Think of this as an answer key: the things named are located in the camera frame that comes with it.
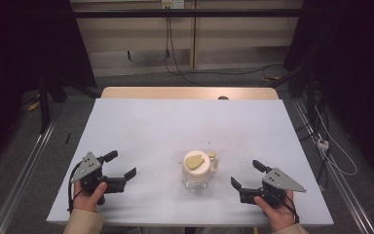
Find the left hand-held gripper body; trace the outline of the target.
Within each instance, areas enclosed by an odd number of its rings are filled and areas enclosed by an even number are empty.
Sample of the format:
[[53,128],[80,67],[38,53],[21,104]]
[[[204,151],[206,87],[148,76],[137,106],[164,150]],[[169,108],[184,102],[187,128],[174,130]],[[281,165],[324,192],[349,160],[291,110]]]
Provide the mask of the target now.
[[106,193],[122,193],[125,190],[126,179],[124,177],[108,177],[103,174],[103,156],[95,157],[92,152],[88,152],[83,160],[78,163],[70,176],[70,184],[80,181],[82,187],[87,192],[94,192],[102,183],[107,184]]

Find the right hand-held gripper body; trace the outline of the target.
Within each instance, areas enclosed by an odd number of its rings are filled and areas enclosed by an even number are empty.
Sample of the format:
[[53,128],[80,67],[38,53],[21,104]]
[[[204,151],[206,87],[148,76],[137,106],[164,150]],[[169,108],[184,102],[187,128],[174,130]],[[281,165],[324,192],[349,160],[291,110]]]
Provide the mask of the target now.
[[255,205],[254,198],[262,197],[272,208],[278,209],[284,204],[285,191],[306,192],[307,189],[284,173],[279,168],[257,167],[261,173],[265,173],[262,178],[260,188],[243,188],[239,185],[240,201],[246,204]]

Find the glass jar with cream lid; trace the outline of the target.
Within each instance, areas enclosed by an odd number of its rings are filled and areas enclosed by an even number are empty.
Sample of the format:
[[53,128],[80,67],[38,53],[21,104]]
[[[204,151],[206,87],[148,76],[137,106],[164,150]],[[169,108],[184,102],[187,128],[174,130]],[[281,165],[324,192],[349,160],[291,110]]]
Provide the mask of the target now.
[[200,150],[188,152],[182,162],[182,176],[189,190],[204,189],[210,176],[209,157]]

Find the person's left hand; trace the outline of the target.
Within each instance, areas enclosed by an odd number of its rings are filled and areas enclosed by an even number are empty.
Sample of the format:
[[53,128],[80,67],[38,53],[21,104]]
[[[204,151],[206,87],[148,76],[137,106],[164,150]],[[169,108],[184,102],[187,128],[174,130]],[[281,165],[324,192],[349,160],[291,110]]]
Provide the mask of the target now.
[[107,184],[102,182],[94,192],[88,193],[82,187],[80,181],[74,183],[73,208],[95,213],[97,211],[97,202],[104,194]]

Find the person's right hand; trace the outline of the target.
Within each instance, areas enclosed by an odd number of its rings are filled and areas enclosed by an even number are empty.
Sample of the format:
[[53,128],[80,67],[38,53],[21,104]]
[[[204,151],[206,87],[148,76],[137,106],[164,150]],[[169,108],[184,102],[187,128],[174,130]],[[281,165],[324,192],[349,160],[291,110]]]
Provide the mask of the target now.
[[278,209],[273,209],[263,198],[259,196],[254,198],[254,202],[268,217],[272,231],[281,230],[295,223],[293,192],[286,190],[285,194],[286,197],[284,204]]

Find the small bottle with yellow cap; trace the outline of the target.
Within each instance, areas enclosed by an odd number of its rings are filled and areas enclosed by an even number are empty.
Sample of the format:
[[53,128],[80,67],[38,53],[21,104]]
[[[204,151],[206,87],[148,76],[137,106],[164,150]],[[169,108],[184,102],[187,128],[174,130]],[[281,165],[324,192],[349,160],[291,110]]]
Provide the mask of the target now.
[[207,153],[208,158],[210,159],[210,170],[215,173],[218,169],[218,156],[215,151],[209,151]]

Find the white board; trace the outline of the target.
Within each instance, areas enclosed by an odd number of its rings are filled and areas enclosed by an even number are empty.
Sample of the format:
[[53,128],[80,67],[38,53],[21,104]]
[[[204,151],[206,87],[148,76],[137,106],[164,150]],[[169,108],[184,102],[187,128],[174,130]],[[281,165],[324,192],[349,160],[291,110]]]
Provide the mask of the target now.
[[[283,102],[276,100],[101,98],[94,104],[72,161],[112,150],[105,175],[137,174],[124,192],[108,194],[99,208],[115,226],[263,226],[255,205],[243,204],[231,185],[258,188],[252,162],[279,168],[305,187],[294,196],[305,226],[333,219],[318,189]],[[214,151],[218,170],[206,188],[186,188],[182,160],[192,150]]]

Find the black metal stand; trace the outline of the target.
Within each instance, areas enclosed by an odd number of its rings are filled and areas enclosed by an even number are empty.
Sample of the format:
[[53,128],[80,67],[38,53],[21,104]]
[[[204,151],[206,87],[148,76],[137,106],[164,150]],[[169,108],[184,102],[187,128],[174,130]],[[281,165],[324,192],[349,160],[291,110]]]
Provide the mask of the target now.
[[41,107],[41,130],[40,133],[43,134],[48,126],[50,125],[51,116],[48,103],[48,88],[46,85],[46,79],[42,76],[39,80],[39,99]]

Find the yellow floor tape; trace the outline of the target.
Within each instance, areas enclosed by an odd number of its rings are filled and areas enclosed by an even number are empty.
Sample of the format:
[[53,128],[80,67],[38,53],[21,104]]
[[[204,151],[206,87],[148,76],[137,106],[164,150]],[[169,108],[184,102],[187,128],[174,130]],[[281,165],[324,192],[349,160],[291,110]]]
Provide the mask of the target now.
[[40,95],[35,95],[28,103],[27,103],[27,111],[33,111],[40,105]]

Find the wooden table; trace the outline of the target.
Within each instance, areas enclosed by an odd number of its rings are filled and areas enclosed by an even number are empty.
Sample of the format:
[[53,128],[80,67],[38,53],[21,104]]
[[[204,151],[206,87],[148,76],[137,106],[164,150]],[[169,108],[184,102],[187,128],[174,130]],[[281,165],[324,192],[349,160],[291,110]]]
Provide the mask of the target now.
[[273,88],[229,87],[107,87],[102,98],[183,98],[183,99],[278,99]]

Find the black curtain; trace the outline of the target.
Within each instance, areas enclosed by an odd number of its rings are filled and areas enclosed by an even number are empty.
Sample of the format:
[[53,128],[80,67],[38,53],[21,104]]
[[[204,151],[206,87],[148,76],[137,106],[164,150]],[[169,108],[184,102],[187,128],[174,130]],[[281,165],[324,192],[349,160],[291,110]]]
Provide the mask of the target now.
[[316,77],[374,168],[374,0],[303,0],[302,8],[311,14],[298,19],[284,67],[299,65],[332,23],[313,62]]
[[94,73],[70,0],[0,0],[0,148],[24,93],[44,80],[93,87]]

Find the black horizontal bar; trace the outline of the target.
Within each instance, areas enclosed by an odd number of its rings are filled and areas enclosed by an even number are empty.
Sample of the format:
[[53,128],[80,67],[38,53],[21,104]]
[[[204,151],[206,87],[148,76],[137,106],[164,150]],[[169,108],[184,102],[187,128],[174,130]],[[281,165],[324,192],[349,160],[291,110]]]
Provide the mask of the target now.
[[301,17],[301,9],[181,9],[181,10],[79,10],[79,19],[96,18],[290,18]]

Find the metal floor rail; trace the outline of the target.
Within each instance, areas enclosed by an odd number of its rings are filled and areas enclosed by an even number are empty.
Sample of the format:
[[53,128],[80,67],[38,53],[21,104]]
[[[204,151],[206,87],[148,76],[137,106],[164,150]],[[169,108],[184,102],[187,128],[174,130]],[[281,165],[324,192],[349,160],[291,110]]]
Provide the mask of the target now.
[[18,209],[24,191],[45,151],[48,141],[53,134],[55,125],[56,120],[52,120],[46,129],[39,135],[20,175],[3,203],[0,209],[0,234],[6,234],[12,218]]
[[338,191],[340,192],[349,212],[351,213],[359,231],[361,234],[374,234],[374,227],[371,224],[371,221],[354,194],[353,190],[349,186],[348,182],[345,179],[347,173],[343,173],[342,169],[337,166],[337,163],[334,161],[329,150],[320,149],[318,147],[318,139],[320,135],[312,136],[312,140],[320,158],[325,162],[328,174],[332,177]]

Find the wooden wall post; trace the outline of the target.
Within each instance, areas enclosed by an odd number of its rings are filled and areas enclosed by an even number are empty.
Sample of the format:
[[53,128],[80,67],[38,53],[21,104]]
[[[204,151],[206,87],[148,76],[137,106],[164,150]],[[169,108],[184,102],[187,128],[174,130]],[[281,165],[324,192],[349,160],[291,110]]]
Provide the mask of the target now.
[[[191,0],[191,10],[197,10],[197,3],[198,3],[198,0]],[[191,18],[191,48],[190,48],[190,68],[191,68],[191,70],[196,69],[196,62],[197,62],[196,26],[197,26],[197,19],[196,18]]]

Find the white wall socket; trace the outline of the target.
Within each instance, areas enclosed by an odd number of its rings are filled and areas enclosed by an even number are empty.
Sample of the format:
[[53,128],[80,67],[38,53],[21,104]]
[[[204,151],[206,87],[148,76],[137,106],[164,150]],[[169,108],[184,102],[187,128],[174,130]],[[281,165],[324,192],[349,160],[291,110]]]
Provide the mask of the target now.
[[161,0],[163,9],[181,10],[185,8],[184,0]]

